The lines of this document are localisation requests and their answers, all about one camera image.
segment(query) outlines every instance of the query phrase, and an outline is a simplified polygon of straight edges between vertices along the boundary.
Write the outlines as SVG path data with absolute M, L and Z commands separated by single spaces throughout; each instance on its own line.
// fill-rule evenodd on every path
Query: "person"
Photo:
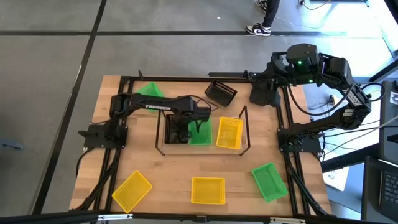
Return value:
M 246 31 L 253 35 L 268 37 L 271 35 L 271 25 L 278 11 L 280 0 L 254 0 L 259 9 L 265 13 L 262 24 L 257 23 L 246 27 Z

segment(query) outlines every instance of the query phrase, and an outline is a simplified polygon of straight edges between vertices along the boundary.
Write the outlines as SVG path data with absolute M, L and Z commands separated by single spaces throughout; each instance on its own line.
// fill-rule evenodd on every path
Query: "black pants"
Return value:
M 266 16 L 264 17 L 263 27 L 271 27 L 274 22 L 276 12 L 279 8 L 280 0 L 267 0 Z

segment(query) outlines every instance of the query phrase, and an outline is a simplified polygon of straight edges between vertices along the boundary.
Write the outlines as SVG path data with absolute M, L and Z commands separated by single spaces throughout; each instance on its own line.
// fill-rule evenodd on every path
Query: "yellow basket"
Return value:
M 216 145 L 228 149 L 240 149 L 242 141 L 242 129 L 242 120 L 221 117 L 220 125 L 218 126 Z
M 192 177 L 191 203 L 224 205 L 225 179 L 219 177 Z
M 129 213 L 150 189 L 152 185 L 136 170 L 113 192 L 112 198 L 126 213 Z

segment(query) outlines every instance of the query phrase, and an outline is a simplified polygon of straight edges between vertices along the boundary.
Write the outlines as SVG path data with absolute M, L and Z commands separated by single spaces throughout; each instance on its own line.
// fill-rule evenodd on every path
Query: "gray floor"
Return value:
M 0 30 L 90 31 L 99 5 L 100 0 L 0 0 Z M 355 76 L 369 77 L 392 62 L 379 24 L 369 10 L 363 3 L 333 3 L 308 11 L 296 2 L 282 1 L 272 27 L 274 31 L 346 32 L 347 37 L 97 37 L 44 212 L 68 209 L 83 145 L 77 131 L 86 129 L 90 122 L 103 75 L 137 75 L 138 69 L 144 75 L 198 77 L 208 72 L 258 72 L 265 69 L 272 52 L 306 42 L 317 44 L 319 52 L 347 58 Z M 359 16 L 347 13 L 352 11 Z M 243 30 L 262 17 L 249 0 L 112 0 L 106 5 L 99 29 L 231 31 Z M 0 216 L 29 212 L 87 40 L 0 37 L 0 137 L 25 145 L 22 151 L 0 151 Z M 330 94 L 324 88 L 306 87 L 308 105 L 324 100 L 314 100 L 319 93 Z

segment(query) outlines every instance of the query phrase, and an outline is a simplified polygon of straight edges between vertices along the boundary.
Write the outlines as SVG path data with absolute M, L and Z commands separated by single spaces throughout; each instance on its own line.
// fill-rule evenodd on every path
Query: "shoe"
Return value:
M 267 0 L 254 0 L 254 2 L 257 4 L 259 9 L 263 12 L 266 13 L 267 11 Z
M 253 35 L 268 37 L 271 35 L 271 27 L 263 27 L 261 24 L 247 26 L 246 31 Z

